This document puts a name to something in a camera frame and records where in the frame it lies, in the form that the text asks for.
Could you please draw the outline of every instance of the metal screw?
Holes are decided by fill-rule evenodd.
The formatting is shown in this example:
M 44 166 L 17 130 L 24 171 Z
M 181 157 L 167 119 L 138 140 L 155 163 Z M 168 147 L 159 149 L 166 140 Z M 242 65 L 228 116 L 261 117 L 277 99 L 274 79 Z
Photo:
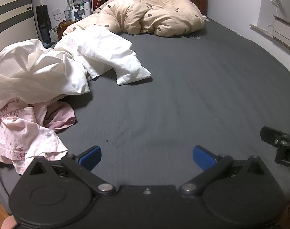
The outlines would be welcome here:
M 151 194 L 151 191 L 147 188 L 147 189 L 143 192 L 143 194 Z
M 103 183 L 103 184 L 100 184 L 98 186 L 98 189 L 101 191 L 101 192 L 108 192 L 108 191 L 111 191 L 113 189 L 113 186 L 109 183 Z
M 185 192 L 191 192 L 194 191 L 196 189 L 196 185 L 192 184 L 192 183 L 185 183 L 181 186 L 181 188 L 185 191 Z

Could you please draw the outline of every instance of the blue gripper pad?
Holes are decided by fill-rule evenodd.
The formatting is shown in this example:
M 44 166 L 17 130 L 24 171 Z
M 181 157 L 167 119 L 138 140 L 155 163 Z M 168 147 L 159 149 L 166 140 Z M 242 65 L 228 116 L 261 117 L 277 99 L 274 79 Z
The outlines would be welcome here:
M 102 159 L 102 150 L 100 147 L 90 148 L 88 152 L 79 158 L 78 164 L 86 168 L 88 171 L 94 169 Z
M 195 146 L 193 149 L 193 160 L 205 171 L 217 162 L 217 156 L 201 146 Z

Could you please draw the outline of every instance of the bed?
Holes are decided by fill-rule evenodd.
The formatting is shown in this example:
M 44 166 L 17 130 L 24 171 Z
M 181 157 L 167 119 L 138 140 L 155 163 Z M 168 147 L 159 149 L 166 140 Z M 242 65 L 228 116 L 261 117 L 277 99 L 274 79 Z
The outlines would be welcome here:
M 206 14 L 206 0 L 191 1 Z M 280 62 L 212 20 L 185 36 L 121 36 L 152 78 L 117 86 L 110 70 L 89 83 L 90 93 L 66 97 L 77 123 L 59 137 L 71 153 L 99 145 L 103 158 L 93 173 L 117 186 L 177 187 L 201 173 L 195 145 L 235 159 L 258 155 L 290 199 L 290 168 L 274 162 L 277 149 L 259 135 L 263 126 L 290 133 L 290 73 Z M 18 179 L 0 163 L 8 212 Z

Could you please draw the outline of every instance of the white container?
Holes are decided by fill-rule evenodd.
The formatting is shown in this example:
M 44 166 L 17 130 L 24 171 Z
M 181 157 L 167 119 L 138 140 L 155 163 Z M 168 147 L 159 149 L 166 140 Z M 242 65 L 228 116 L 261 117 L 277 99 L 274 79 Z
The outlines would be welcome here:
M 84 11 L 84 14 L 85 14 L 86 17 L 88 17 L 91 14 L 91 10 L 90 9 L 86 9 Z
M 71 11 L 72 21 L 77 21 L 79 19 L 78 9 L 73 8 Z
M 90 9 L 90 3 L 89 2 L 85 2 L 83 4 L 83 6 L 84 6 L 84 10 Z

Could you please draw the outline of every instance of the pink floral cloth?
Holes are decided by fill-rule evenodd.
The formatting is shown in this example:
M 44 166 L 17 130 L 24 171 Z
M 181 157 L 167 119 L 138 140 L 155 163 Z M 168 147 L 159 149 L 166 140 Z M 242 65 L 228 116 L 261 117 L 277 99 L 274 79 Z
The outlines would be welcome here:
M 60 160 L 67 153 L 56 131 L 75 123 L 74 110 L 61 96 L 28 105 L 11 99 L 0 109 L 0 161 L 23 174 L 36 156 Z

